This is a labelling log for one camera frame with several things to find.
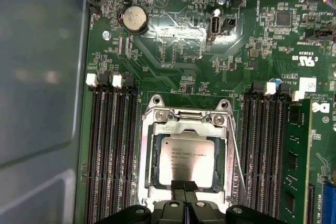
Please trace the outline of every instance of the usb port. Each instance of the usb port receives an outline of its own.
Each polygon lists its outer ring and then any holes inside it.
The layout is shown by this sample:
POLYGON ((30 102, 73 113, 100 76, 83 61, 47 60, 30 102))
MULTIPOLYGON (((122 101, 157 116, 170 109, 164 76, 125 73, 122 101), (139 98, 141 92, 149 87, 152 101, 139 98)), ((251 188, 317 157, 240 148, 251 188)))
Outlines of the usb port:
POLYGON ((211 26, 210 31, 212 34, 219 33, 219 17, 212 17, 211 18, 211 26))

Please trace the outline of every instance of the integrated circuit chip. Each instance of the integrated circuit chip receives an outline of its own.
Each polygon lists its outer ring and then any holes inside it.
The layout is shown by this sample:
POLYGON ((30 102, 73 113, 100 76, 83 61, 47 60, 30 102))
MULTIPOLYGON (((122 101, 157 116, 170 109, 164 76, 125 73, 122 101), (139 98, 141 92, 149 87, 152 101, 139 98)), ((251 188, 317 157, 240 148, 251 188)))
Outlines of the integrated circuit chip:
POLYGON ((278 12, 277 13, 277 26, 290 26, 291 13, 290 12, 278 12))
POLYGON ((298 167, 298 155, 297 154, 293 152, 288 153, 288 165, 289 165, 289 168, 296 170, 296 168, 298 167))
POLYGON ((293 195, 286 193, 285 194, 285 204, 286 204, 286 209, 290 211, 291 213, 294 213, 295 210, 295 199, 293 195))
POLYGON ((289 121, 291 123, 298 123, 300 121, 300 107, 291 106, 289 110, 289 121))
POLYGON ((250 61, 247 63, 247 66, 248 66, 249 68, 256 68, 257 65, 258 65, 258 62, 255 61, 255 60, 250 60, 250 61))
POLYGON ((251 58, 257 58, 259 56, 259 49, 257 48, 251 48, 250 51, 249 51, 249 56, 251 58))
POLYGON ((196 133, 164 137, 161 141, 159 182, 162 185, 170 185, 172 180, 184 180, 210 188, 214 165, 214 142, 202 140, 196 133))

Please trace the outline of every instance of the memory chip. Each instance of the memory chip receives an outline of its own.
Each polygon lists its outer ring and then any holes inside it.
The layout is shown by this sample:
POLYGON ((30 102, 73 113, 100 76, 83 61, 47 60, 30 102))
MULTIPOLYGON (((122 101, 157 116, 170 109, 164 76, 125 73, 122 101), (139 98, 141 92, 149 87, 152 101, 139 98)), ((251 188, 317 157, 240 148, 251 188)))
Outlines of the memory chip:
POLYGON ((277 13, 277 26, 290 26, 291 14, 289 12, 277 13))
POLYGON ((296 170, 298 167, 298 155, 293 153, 293 152, 289 152, 288 153, 288 165, 289 168, 296 170))
POLYGON ((289 110, 289 121, 291 123, 299 123, 300 122, 300 107, 299 106, 291 106, 289 110))
POLYGON ((295 210, 295 199, 293 195, 286 193, 285 194, 285 204, 286 204, 286 209, 290 211, 291 213, 294 213, 295 210))

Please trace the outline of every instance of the mounting screw hole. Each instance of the mounting screw hole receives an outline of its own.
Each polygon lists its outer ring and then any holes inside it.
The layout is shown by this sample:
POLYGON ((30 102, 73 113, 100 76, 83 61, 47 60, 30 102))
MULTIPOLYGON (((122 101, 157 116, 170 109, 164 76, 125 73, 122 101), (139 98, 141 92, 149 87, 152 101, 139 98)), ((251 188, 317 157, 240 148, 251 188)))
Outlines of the mounting screw hole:
POLYGON ((227 107, 228 107, 227 102, 223 102, 223 103, 222 103, 222 108, 223 108, 223 109, 226 109, 227 107))
POLYGON ((158 103, 160 102, 160 99, 159 99, 158 97, 155 97, 155 98, 153 99, 153 102, 154 102, 155 104, 158 104, 158 103))

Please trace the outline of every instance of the dimm slot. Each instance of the dimm slot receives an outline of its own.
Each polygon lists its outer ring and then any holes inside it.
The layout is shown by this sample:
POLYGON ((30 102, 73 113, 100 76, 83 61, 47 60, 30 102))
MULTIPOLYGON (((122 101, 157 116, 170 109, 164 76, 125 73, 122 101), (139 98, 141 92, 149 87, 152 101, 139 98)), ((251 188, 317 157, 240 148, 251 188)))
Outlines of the dimm slot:
POLYGON ((271 204, 269 198, 272 194, 272 177, 271 177, 271 164, 273 162, 272 160, 272 148, 273 148, 273 128, 275 125, 275 102, 270 102, 270 113, 269 113, 269 135, 267 138, 267 144, 265 146, 265 163, 264 163, 264 180, 265 180, 265 186, 264 186, 264 197, 263 197, 263 203, 264 203, 264 210, 263 213, 269 215, 269 205, 271 204))
POLYGON ((97 113, 97 123, 95 124, 94 127, 94 136, 93 139, 91 139, 93 141, 94 144, 94 148, 93 148, 93 153, 92 153, 92 174, 91 174, 91 194, 90 194, 90 214, 91 214, 91 218, 90 218, 90 223, 96 223, 97 222, 97 188, 96 188, 96 184, 97 184, 97 156, 99 153, 99 129, 100 129, 100 120, 101 120, 101 109, 102 109, 102 98, 103 94, 99 94, 99 99, 97 100, 97 109, 96 109, 96 113, 97 113))
POLYGON ((277 141, 277 158, 276 158, 276 190, 275 190, 275 206, 274 206, 274 218, 280 217, 280 192, 281 192, 281 178, 282 178, 282 157, 283 157, 283 145, 284 145, 284 131, 285 129, 285 115, 286 105, 284 101, 279 103, 279 124, 278 124, 278 141, 277 141))
POLYGON ((129 96, 129 106, 128 111, 128 137, 126 141, 127 151, 125 155, 125 172, 124 172, 124 204, 123 207, 126 208, 131 205, 130 203, 130 191, 131 191, 131 181, 132 181, 132 172, 133 172, 133 155, 134 155, 134 140, 135 140, 135 118, 137 111, 137 98, 134 95, 129 96))
POLYGON ((314 205, 315 205, 315 186, 309 184, 308 200, 307 200, 307 224, 314 223, 314 205))
POLYGON ((261 117, 261 134, 260 134, 260 152, 258 157, 258 181, 257 181, 257 192, 259 193, 258 198, 256 199, 256 206, 259 212, 264 210, 264 194, 265 194, 265 160, 266 160, 266 151, 268 144, 268 135, 269 135, 269 115, 270 115, 270 102, 265 100, 263 102, 263 111, 261 117))
POLYGON ((123 209, 123 202, 124 202, 124 195, 123 195, 123 188, 124 188, 124 175, 125 175, 125 156, 126 156, 126 147, 127 147, 127 136, 128 136, 128 104, 130 102, 130 97, 128 94, 123 95, 124 102, 123 102, 123 120, 122 120, 122 133, 120 137, 121 145, 120 145, 120 158, 119 158, 119 168, 120 168, 120 174, 119 174, 119 180, 118 180, 118 203, 117 203, 117 211, 120 211, 123 209))
POLYGON ((112 142, 113 142, 113 182, 111 185, 111 193, 112 198, 110 201, 111 207, 110 207, 110 214, 114 214, 118 212, 118 199, 119 199, 119 179, 120 179, 120 154, 122 150, 122 144, 121 144, 121 138, 122 138, 122 131, 123 131, 123 124, 120 122, 123 122, 124 120, 124 101, 125 101, 125 95, 121 93, 115 93, 114 94, 114 114, 113 114, 113 136, 112 136, 112 142))
POLYGON ((258 101, 252 100, 251 107, 249 110, 249 143, 247 146, 248 168, 247 168, 247 206, 251 207, 251 198, 253 188, 253 170, 254 170, 254 155, 255 155, 255 141, 256 141, 256 131, 257 131, 257 111, 258 111, 258 101))
MULTIPOLYGON (((244 183, 246 184, 246 170, 247 170, 247 158, 245 154, 245 150, 248 144, 248 122, 249 122, 249 107, 250 100, 245 99, 243 102, 243 116, 242 116, 242 131, 241 131, 241 141, 240 141, 240 163, 241 163, 241 171, 243 173, 244 183)), ((245 203, 245 191, 243 187, 238 183, 238 202, 239 204, 244 205, 245 203)))
POLYGON ((263 129, 263 119, 264 119, 264 101, 258 101, 258 108, 256 113, 256 130, 255 130, 255 140, 254 140, 254 159, 253 159, 253 172, 252 172, 252 194, 250 198, 250 207, 256 209, 258 202, 260 201, 260 196, 258 191, 258 186, 260 184, 261 172, 259 171, 259 163, 261 162, 260 158, 260 149, 263 144, 263 138, 260 138, 263 129))
POLYGON ((98 118, 99 118, 99 105, 100 94, 93 93, 92 95, 92 109, 91 109, 91 132, 90 132, 90 145, 89 145, 89 160, 88 160, 88 180, 87 180, 87 195, 86 195, 86 215, 85 223, 92 223, 92 205, 93 205, 93 176, 95 172, 94 157, 96 155, 96 141, 95 137, 98 131, 98 118))
POLYGON ((112 110, 113 110, 113 95, 107 93, 106 95, 106 106, 105 106, 105 116, 103 124, 103 135, 102 135, 102 155, 101 155, 101 184, 102 184, 102 197, 101 197, 101 211, 100 218, 103 219, 109 215, 108 211, 108 198, 110 193, 108 191, 108 162, 109 162, 109 150, 110 150, 110 133, 111 133, 111 121, 112 121, 112 110))
POLYGON ((102 203, 102 167, 101 167, 101 160, 102 160, 102 148, 104 146, 104 137, 105 137, 105 130, 104 124, 105 120, 107 119, 107 97, 108 94, 103 92, 101 94, 100 100, 100 108, 99 108, 99 128, 98 128, 98 135, 97 135, 97 154, 96 154, 96 174, 95 174, 95 181, 94 181, 94 196, 93 196, 93 213, 92 213, 92 222, 95 223, 101 218, 101 203, 102 203))

